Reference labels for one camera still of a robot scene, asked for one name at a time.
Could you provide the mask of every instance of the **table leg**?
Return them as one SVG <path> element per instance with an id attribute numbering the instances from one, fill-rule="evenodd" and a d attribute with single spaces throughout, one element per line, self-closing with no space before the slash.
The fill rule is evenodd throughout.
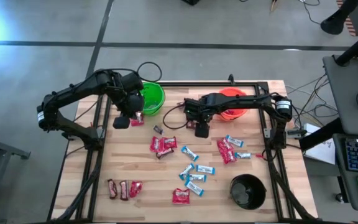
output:
<path id="1" fill-rule="evenodd" d="M 341 119 L 336 118 L 335 120 L 328 123 L 324 127 L 315 131 L 313 134 L 310 134 L 299 140 L 299 144 L 301 146 L 302 151 L 306 151 L 332 138 L 333 134 L 343 134 L 343 133 L 344 131 L 342 128 Z"/>

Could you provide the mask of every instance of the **red candy wrapper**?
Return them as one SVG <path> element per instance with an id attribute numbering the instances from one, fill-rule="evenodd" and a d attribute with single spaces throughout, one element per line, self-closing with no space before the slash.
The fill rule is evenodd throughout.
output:
<path id="1" fill-rule="evenodd" d="M 189 205 L 190 189 L 186 189 L 186 190 L 175 189 L 172 193 L 172 203 L 177 205 Z"/>
<path id="2" fill-rule="evenodd" d="M 216 143 L 218 144 L 219 152 L 221 153 L 224 164 L 237 161 L 237 158 L 234 156 L 234 148 L 229 144 L 226 138 L 218 140 Z"/>
<path id="3" fill-rule="evenodd" d="M 109 184 L 110 199 L 115 199 L 117 197 L 116 183 L 112 179 L 108 179 L 107 182 Z"/>
<path id="4" fill-rule="evenodd" d="M 129 191 L 129 196 L 132 198 L 139 194 L 140 190 L 142 190 L 142 181 L 132 181 L 131 190 Z"/>
<path id="5" fill-rule="evenodd" d="M 121 200 L 128 200 L 128 180 L 123 180 L 119 183 L 121 186 Z"/>
<path id="6" fill-rule="evenodd" d="M 172 138 L 162 138 L 164 141 L 164 149 L 176 149 L 177 146 L 177 139 L 176 137 Z"/>
<path id="7" fill-rule="evenodd" d="M 141 112 L 136 113 L 136 119 L 131 119 L 131 126 L 140 126 L 144 124 L 143 114 Z"/>
<path id="8" fill-rule="evenodd" d="M 152 138 L 152 143 L 150 144 L 150 151 L 152 152 L 161 152 L 164 150 L 164 140 L 158 139 L 157 137 Z"/>

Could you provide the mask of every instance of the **small black object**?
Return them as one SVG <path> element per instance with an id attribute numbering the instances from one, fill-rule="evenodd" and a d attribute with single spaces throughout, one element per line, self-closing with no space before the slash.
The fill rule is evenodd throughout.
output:
<path id="1" fill-rule="evenodd" d="M 241 208 L 255 210 L 265 202 L 266 188 L 256 176 L 242 174 L 231 181 L 230 196 Z"/>
<path id="2" fill-rule="evenodd" d="M 182 0 L 185 3 L 188 3 L 191 6 L 194 6 L 195 4 L 197 4 L 200 0 Z"/>
<path id="3" fill-rule="evenodd" d="M 154 126 L 153 130 L 159 134 L 164 133 L 164 130 L 162 128 L 158 127 L 157 125 Z"/>
<path id="4" fill-rule="evenodd" d="M 227 80 L 230 81 L 230 83 L 231 83 L 232 86 L 235 86 L 235 85 L 236 85 L 236 83 L 235 83 L 235 81 L 234 81 L 234 75 L 233 75 L 233 74 L 230 74 L 230 75 L 229 75 L 229 78 L 228 78 Z"/>

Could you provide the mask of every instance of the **black floor line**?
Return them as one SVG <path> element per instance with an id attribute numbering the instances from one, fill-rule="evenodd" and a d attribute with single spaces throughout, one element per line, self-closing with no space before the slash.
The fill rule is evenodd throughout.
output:
<path id="1" fill-rule="evenodd" d="M 91 62 L 96 63 L 101 47 L 156 48 L 156 49 L 229 49 L 229 50 L 304 50 L 304 51 L 345 51 L 346 46 L 301 46 L 301 45 L 251 45 L 251 44 L 174 44 L 174 43 L 126 43 L 102 42 L 107 21 L 103 19 L 96 42 L 55 42 L 55 41 L 0 41 L 5 46 L 51 46 L 51 47 L 95 47 Z"/>
<path id="2" fill-rule="evenodd" d="M 233 49 L 233 50 L 319 50 L 345 51 L 345 46 L 300 46 L 300 45 L 249 45 L 249 44 L 170 44 L 170 43 L 102 43 L 102 47 L 160 48 L 160 49 Z"/>
<path id="3" fill-rule="evenodd" d="M 2 45 L 2 46 L 42 46 L 42 47 L 94 47 L 96 45 L 96 42 L 0 40 L 0 45 Z"/>
<path id="4" fill-rule="evenodd" d="M 102 46 L 104 33 L 106 32 L 107 23 L 109 22 L 109 17 L 110 17 L 110 12 L 113 2 L 114 0 L 109 0 L 109 2 L 107 3 L 106 11 L 104 12 L 102 24 L 100 26 L 98 38 L 96 39 L 96 45 L 93 49 L 91 61 L 89 63 L 88 71 L 86 72 L 86 76 L 91 75 L 94 72 L 94 67 L 96 65 L 96 61 L 98 60 L 100 47 Z"/>

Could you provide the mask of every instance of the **chair wheel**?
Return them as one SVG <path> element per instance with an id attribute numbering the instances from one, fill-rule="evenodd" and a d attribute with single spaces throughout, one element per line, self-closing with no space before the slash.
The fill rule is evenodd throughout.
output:
<path id="1" fill-rule="evenodd" d="M 336 200 L 337 202 L 339 202 L 339 203 L 345 203 L 345 202 L 343 201 L 343 195 L 342 195 L 342 193 L 339 193 L 339 194 L 335 195 L 335 200 Z"/>

